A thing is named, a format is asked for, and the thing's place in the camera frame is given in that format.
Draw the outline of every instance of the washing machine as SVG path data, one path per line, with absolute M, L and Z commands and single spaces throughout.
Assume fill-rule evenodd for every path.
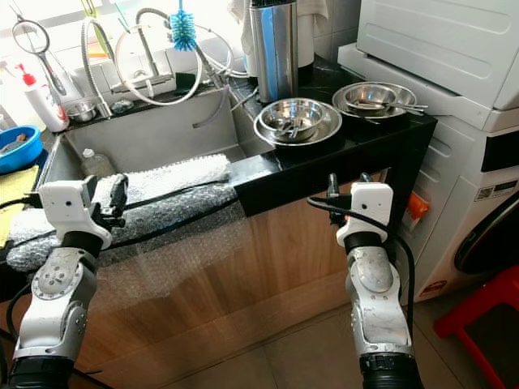
M 338 62 L 364 79 L 408 87 L 438 119 L 414 188 L 429 210 L 400 230 L 415 257 L 415 301 L 519 263 L 519 109 L 487 107 L 356 44 L 340 47 Z M 406 289 L 403 252 L 397 267 Z M 406 290 L 402 296 L 406 303 Z
M 517 0 L 362 0 L 358 48 L 486 107 L 519 107 Z

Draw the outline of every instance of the red stool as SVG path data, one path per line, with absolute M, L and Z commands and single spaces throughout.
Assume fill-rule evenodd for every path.
M 491 363 L 465 331 L 467 325 L 499 304 L 508 304 L 519 311 L 519 265 L 502 271 L 493 280 L 484 284 L 476 293 L 437 320 L 434 330 L 440 338 L 456 335 L 467 347 L 492 386 L 496 389 L 507 389 Z

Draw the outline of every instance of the blue brush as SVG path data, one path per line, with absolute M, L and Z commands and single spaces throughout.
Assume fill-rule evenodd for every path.
M 178 12 L 169 16 L 169 27 L 173 33 L 173 45 L 178 51 L 196 49 L 195 18 L 182 8 L 182 0 L 178 0 Z

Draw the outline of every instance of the tile floor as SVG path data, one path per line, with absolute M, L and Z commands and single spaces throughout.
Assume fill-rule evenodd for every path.
M 457 339 L 440 340 L 432 331 L 433 322 L 471 292 L 466 289 L 416 305 L 414 342 L 426 389 L 490 388 Z M 164 387 L 209 388 L 362 388 L 350 307 L 300 323 L 236 357 Z

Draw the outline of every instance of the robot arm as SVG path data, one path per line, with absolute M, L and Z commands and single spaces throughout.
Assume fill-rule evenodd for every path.
M 13 356 L 10 388 L 67 388 L 96 292 L 97 257 L 122 227 L 128 179 L 119 175 L 107 208 L 91 203 L 97 181 L 52 182 L 39 190 L 49 222 L 62 244 L 32 280 Z
M 387 226 L 392 189 L 372 182 L 366 174 L 362 180 L 352 185 L 351 196 L 347 196 L 339 193 L 337 179 L 331 175 L 326 203 L 351 207 L 352 212 L 369 218 L 346 221 L 344 214 L 330 214 L 332 223 L 340 226 L 337 242 L 347 253 L 346 289 L 352 302 L 351 322 L 363 386 L 422 389 L 410 329 L 399 302 L 400 276 L 383 247 L 388 235 L 367 222 Z

